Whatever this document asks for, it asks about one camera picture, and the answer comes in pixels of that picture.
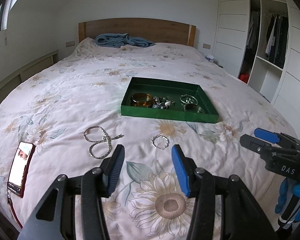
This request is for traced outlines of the blue gloved right hand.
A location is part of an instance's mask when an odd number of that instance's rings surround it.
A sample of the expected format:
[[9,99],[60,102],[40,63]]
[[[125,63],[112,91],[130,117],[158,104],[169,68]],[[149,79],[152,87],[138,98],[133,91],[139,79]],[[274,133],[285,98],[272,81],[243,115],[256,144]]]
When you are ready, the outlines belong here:
[[275,206],[279,214],[278,224],[287,230],[293,223],[300,222],[300,183],[285,178],[279,189],[279,197]]

